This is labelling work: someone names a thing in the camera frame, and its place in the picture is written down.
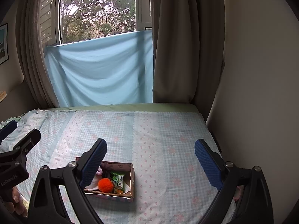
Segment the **left hand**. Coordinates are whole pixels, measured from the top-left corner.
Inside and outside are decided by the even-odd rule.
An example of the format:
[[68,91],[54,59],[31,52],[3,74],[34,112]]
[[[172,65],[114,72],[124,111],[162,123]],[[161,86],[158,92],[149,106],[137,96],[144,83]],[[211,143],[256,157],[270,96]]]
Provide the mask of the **left hand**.
[[18,215],[22,215],[23,217],[27,217],[28,211],[23,204],[23,198],[20,195],[20,192],[16,187],[13,187],[11,192],[11,197],[9,197],[9,202],[4,202],[5,207],[8,209],[10,213],[17,213]]

